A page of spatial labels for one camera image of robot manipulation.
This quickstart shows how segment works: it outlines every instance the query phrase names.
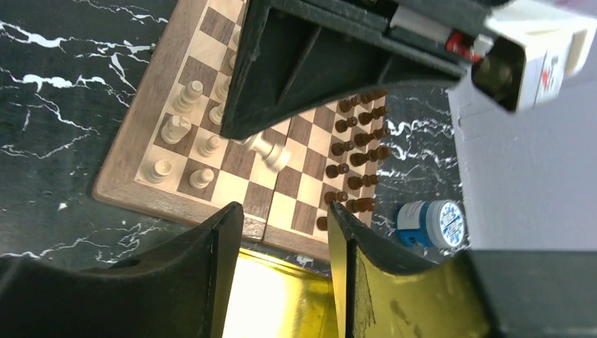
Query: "white chess piece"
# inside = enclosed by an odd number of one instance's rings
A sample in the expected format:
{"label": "white chess piece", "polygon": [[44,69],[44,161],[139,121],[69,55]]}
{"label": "white chess piece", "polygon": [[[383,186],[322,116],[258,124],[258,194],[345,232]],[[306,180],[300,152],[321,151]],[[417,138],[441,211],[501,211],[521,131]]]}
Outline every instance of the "white chess piece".
{"label": "white chess piece", "polygon": [[203,84],[199,81],[191,81],[180,90],[172,103],[174,109],[182,114],[190,113],[203,94]]}
{"label": "white chess piece", "polygon": [[213,181],[213,178],[213,170],[205,168],[192,173],[189,177],[189,184],[195,189],[203,189]]}
{"label": "white chess piece", "polygon": [[248,149],[257,151],[263,158],[266,166],[276,172],[284,169],[288,161],[290,161],[290,152],[284,146],[265,141],[261,138],[261,133],[245,139],[242,144]]}
{"label": "white chess piece", "polygon": [[234,66],[237,64],[237,55],[233,55],[230,58],[230,68],[234,69]]}
{"label": "white chess piece", "polygon": [[215,94],[218,95],[218,97],[224,101],[226,101],[226,98],[228,97],[228,90],[230,89],[230,81],[231,81],[231,79],[229,77],[215,88]]}
{"label": "white chess piece", "polygon": [[157,184],[164,182],[166,177],[171,173],[172,164],[168,160],[157,160],[147,168],[145,179]]}
{"label": "white chess piece", "polygon": [[206,140],[203,140],[199,144],[199,148],[197,149],[197,152],[199,153],[199,155],[201,155],[203,157],[210,157],[213,155],[213,153],[215,153],[216,150],[218,150],[218,148],[220,148],[221,140],[222,139],[217,135],[214,135]]}
{"label": "white chess piece", "polygon": [[176,144],[187,136],[191,130],[191,121],[188,118],[172,115],[162,127],[161,136],[164,142],[168,144]]}

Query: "dark square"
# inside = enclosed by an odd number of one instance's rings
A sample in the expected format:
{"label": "dark square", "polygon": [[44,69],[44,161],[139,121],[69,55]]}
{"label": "dark square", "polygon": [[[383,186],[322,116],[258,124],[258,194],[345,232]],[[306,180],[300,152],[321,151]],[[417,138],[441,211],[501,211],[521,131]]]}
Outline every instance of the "dark square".
{"label": "dark square", "polygon": [[313,118],[313,124],[326,132],[332,132],[334,129],[334,118],[336,113],[326,106],[319,106],[315,109],[315,117]]}
{"label": "dark square", "polygon": [[297,141],[298,143],[309,145],[309,138],[311,137],[311,126],[313,124],[301,116],[295,115],[290,119],[290,128],[288,129],[288,137]]}
{"label": "dark square", "polygon": [[184,64],[182,73],[180,73],[178,83],[186,86],[191,81],[201,81],[201,84],[203,85],[203,95],[210,96],[217,75],[217,70],[200,62],[196,58],[189,56],[187,62]]}
{"label": "dark square", "polygon": [[318,152],[307,148],[307,154],[305,155],[305,163],[303,166],[303,173],[317,178],[318,180],[323,180],[323,175],[325,172],[325,161],[326,157]]}
{"label": "dark square", "polygon": [[188,156],[191,153],[191,148],[193,148],[193,141],[197,135],[198,127],[196,125],[191,125],[191,130],[180,141],[178,141],[178,143],[166,143],[161,137],[161,131],[162,127],[167,123],[170,116],[172,115],[168,113],[164,114],[164,119],[162,119],[162,123],[160,123],[160,129],[158,130],[158,134],[156,135],[156,139],[153,141],[153,144],[161,148],[174,151],[176,154]]}
{"label": "dark square", "polygon": [[290,167],[285,167],[278,173],[275,191],[295,199],[299,195],[301,173]]}
{"label": "dark square", "polygon": [[306,234],[313,234],[313,228],[315,227],[316,218],[316,207],[310,206],[301,201],[296,201],[291,228],[296,231],[304,232]]}
{"label": "dark square", "polygon": [[329,143],[329,153],[327,154],[327,157],[332,158],[339,163],[346,163],[346,160],[348,159],[347,151],[345,151],[344,154],[340,156],[335,156],[334,154],[332,154],[332,145],[336,143],[344,143],[344,141],[332,135],[332,141]]}
{"label": "dark square", "polygon": [[[189,178],[191,174],[196,172],[197,170],[209,168],[213,170],[213,181],[208,184],[207,187],[203,189],[195,189],[189,183]],[[183,194],[195,196],[198,199],[203,199],[205,201],[211,201],[213,196],[213,190],[215,189],[215,183],[218,181],[218,175],[220,171],[216,168],[212,168],[209,165],[203,164],[201,162],[197,162],[191,160],[190,158],[187,160],[187,165],[184,167],[184,171],[182,172],[182,178],[180,183],[178,184],[178,192],[182,192]]]}
{"label": "dark square", "polygon": [[236,51],[231,50],[230,48],[226,49],[226,54],[224,54],[224,60],[222,61],[222,65],[220,66],[220,73],[232,76],[232,67],[230,67],[230,59],[237,55]]}
{"label": "dark square", "polygon": [[222,160],[222,170],[248,180],[254,161],[255,151],[249,151],[242,145],[230,141]]}
{"label": "dark square", "polygon": [[217,134],[217,135],[220,134],[220,129],[222,128],[222,126],[215,125],[215,124],[213,124],[213,122],[211,122],[211,120],[209,119],[209,112],[211,111],[212,108],[217,107],[219,105],[220,104],[217,101],[209,99],[209,101],[207,102],[206,111],[205,111],[205,113],[203,113],[203,118],[201,119],[201,124],[199,125],[203,129],[209,130],[210,132]]}
{"label": "dark square", "polygon": [[199,30],[219,42],[228,45],[232,31],[234,30],[234,23],[211,7],[208,7]]}
{"label": "dark square", "polygon": [[267,220],[273,196],[274,192],[271,189],[249,182],[249,188],[244,197],[244,212]]}

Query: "black marble surface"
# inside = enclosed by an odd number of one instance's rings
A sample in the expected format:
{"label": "black marble surface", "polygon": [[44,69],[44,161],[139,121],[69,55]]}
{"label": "black marble surface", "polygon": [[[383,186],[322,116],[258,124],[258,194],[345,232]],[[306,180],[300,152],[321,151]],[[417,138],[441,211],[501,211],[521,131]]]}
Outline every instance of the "black marble surface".
{"label": "black marble surface", "polygon": [[[174,5],[0,0],[0,256],[105,267],[188,229],[91,197]],[[386,177],[373,227],[394,238],[398,203],[461,201],[462,192],[445,92],[401,90],[389,105],[394,156],[380,171]],[[245,246],[329,274],[328,265],[307,257]]]}

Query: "dark pawn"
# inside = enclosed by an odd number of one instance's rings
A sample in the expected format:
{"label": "dark pawn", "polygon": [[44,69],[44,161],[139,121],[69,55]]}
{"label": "dark pawn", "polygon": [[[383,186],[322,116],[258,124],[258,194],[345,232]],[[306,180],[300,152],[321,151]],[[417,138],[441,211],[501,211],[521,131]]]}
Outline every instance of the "dark pawn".
{"label": "dark pawn", "polygon": [[336,122],[336,131],[337,132],[345,132],[349,128],[354,127],[357,125],[358,120],[353,116],[352,118],[347,118],[346,120],[340,120]]}
{"label": "dark pawn", "polygon": [[377,207],[374,199],[350,199],[346,202],[346,208],[352,213],[363,213],[365,211],[374,211]]}
{"label": "dark pawn", "polygon": [[315,225],[317,225],[319,230],[327,231],[327,217],[319,217],[315,221]]}
{"label": "dark pawn", "polygon": [[344,142],[344,143],[340,143],[340,142],[334,143],[334,144],[332,144],[330,149],[332,150],[332,154],[334,154],[334,156],[340,156],[340,155],[344,154],[344,152],[346,152],[346,151],[353,150],[354,142],[348,141],[348,142]]}
{"label": "dark pawn", "polygon": [[330,204],[332,202],[346,202],[348,201],[348,194],[346,192],[326,192],[323,195],[323,201],[326,204]]}
{"label": "dark pawn", "polygon": [[354,142],[356,146],[366,146],[369,142],[373,141],[374,139],[381,139],[382,137],[386,137],[390,135],[390,128],[388,127],[381,127],[379,129],[374,130],[371,134],[357,134],[355,135]]}
{"label": "dark pawn", "polygon": [[352,190],[357,190],[361,187],[371,187],[377,183],[379,183],[379,178],[376,174],[363,175],[363,177],[352,176],[348,178],[348,188]]}
{"label": "dark pawn", "polygon": [[348,164],[342,163],[339,165],[330,164],[325,168],[325,174],[329,178],[336,178],[340,174],[346,174],[348,172]]}
{"label": "dark pawn", "polygon": [[358,122],[361,125],[368,125],[373,120],[377,120],[388,113],[386,106],[374,108],[371,113],[361,113],[358,115]]}

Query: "dark chess piece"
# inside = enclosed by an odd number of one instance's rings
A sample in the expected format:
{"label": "dark chess piece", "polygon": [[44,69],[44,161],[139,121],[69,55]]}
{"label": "dark chess piece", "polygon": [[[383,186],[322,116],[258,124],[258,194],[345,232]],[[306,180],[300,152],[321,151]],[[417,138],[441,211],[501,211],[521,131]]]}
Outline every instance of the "dark chess piece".
{"label": "dark chess piece", "polygon": [[368,125],[373,120],[384,117],[388,113],[386,106],[374,108],[371,113],[361,113],[358,115],[358,122],[361,125]]}
{"label": "dark chess piece", "polygon": [[341,142],[334,143],[334,144],[332,144],[330,149],[332,150],[332,154],[334,154],[334,156],[340,156],[340,155],[344,154],[344,152],[346,152],[346,151],[353,150],[354,142],[348,141],[348,142],[344,142],[344,143],[341,143]]}
{"label": "dark chess piece", "polygon": [[353,107],[356,107],[360,104],[360,97],[359,95],[355,95],[348,100],[342,100],[338,103],[338,107],[342,113],[348,113],[351,111]]}
{"label": "dark chess piece", "polygon": [[377,207],[374,199],[350,199],[346,202],[346,209],[352,213],[363,213],[366,211],[374,211]]}
{"label": "dark chess piece", "polygon": [[390,148],[387,146],[379,146],[377,149],[371,149],[366,154],[352,154],[351,164],[355,167],[360,167],[363,164],[371,161],[376,162],[384,160],[390,156]]}
{"label": "dark chess piece", "polygon": [[323,201],[326,204],[330,204],[332,202],[346,202],[348,201],[348,194],[346,192],[326,192],[323,195]]}
{"label": "dark chess piece", "polygon": [[319,230],[327,231],[327,217],[319,217],[315,221],[315,225],[317,225]]}
{"label": "dark chess piece", "polygon": [[354,142],[356,146],[366,146],[374,139],[382,139],[382,137],[386,137],[388,135],[390,135],[390,128],[381,127],[379,129],[373,130],[371,134],[361,133],[355,135]]}
{"label": "dark chess piece", "polygon": [[354,116],[352,118],[347,118],[345,120],[339,120],[338,122],[336,122],[336,131],[337,132],[345,132],[349,128],[352,128],[355,125],[357,125],[357,123],[358,123],[358,120]]}
{"label": "dark chess piece", "polygon": [[329,178],[336,178],[340,174],[346,174],[348,172],[348,164],[342,163],[339,165],[330,164],[325,168],[325,174]]}
{"label": "dark chess piece", "polygon": [[348,188],[352,190],[360,189],[361,187],[371,187],[379,183],[379,178],[376,174],[363,175],[362,177],[352,176],[348,178]]}

